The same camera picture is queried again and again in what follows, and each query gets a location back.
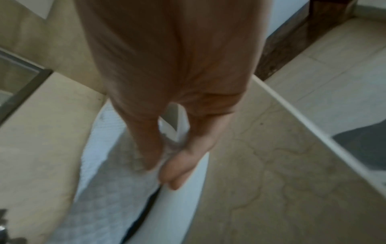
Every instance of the quilted paper towel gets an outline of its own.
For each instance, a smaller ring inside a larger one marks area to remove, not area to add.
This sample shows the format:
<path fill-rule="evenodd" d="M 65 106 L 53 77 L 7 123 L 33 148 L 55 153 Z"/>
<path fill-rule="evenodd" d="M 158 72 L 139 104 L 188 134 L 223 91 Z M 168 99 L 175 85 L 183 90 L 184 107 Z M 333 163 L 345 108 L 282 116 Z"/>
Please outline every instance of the quilted paper towel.
<path fill-rule="evenodd" d="M 107 102 L 93 124 L 82 155 L 74 203 L 47 244 L 119 244 L 139 217 L 147 199 L 159 187 L 159 169 L 180 146 L 165 137 L 161 163 L 146 172 L 125 128 Z"/>

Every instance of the brown baseboard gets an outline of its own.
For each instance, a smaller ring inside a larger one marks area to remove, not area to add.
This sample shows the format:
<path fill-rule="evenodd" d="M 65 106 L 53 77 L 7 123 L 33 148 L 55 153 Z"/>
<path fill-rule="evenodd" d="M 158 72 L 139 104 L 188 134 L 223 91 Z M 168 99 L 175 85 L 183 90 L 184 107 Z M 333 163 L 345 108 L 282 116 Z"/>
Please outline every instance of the brown baseboard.
<path fill-rule="evenodd" d="M 311 0 L 266 40 L 255 70 L 261 80 L 303 52 L 332 28 L 352 16 L 357 0 Z"/>

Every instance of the marble countertop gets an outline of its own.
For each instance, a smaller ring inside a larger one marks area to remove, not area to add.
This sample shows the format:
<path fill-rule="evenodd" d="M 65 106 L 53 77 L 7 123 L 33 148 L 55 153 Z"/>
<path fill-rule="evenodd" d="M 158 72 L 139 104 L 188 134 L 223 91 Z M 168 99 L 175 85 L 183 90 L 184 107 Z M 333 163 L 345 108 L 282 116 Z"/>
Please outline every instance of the marble countertop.
<path fill-rule="evenodd" d="M 253 82 L 183 244 L 386 243 L 386 200 Z"/>

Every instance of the beige wall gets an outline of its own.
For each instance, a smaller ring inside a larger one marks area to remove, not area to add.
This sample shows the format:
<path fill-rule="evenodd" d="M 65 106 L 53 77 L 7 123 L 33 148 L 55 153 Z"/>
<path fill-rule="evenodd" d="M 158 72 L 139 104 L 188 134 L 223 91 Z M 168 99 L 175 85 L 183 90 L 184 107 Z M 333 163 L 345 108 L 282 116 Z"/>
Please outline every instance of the beige wall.
<path fill-rule="evenodd" d="M 0 0 L 0 47 L 104 93 L 72 0 L 56 0 L 46 20 Z"/>

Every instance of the metal frame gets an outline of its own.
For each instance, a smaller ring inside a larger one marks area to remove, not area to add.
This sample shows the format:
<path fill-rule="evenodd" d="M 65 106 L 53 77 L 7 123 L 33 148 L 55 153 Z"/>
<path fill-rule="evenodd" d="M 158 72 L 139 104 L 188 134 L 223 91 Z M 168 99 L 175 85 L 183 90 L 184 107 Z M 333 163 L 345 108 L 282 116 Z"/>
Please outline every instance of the metal frame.
<path fill-rule="evenodd" d="M 37 72 L 37 75 L 30 82 L 28 82 L 28 84 L 13 94 L 12 97 L 0 106 L 0 125 L 2 125 L 11 116 L 11 114 L 16 111 L 18 107 L 22 105 L 23 102 L 51 75 L 52 70 L 37 67 L 36 65 L 2 50 L 0 50 L 0 59 L 5 59 L 13 64 Z"/>

